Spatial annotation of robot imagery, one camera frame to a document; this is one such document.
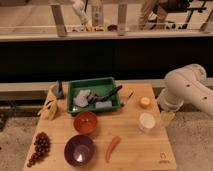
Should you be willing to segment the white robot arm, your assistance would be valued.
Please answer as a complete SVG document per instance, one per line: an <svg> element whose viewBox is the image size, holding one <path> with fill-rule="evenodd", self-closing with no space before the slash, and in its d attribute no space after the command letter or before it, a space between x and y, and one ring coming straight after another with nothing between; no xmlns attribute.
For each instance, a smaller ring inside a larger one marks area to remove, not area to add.
<svg viewBox="0 0 213 171"><path fill-rule="evenodd" d="M199 64L172 70L164 77L165 88L157 103L164 111L176 112L188 101L213 118L213 90L203 84L206 79L206 70Z"/></svg>

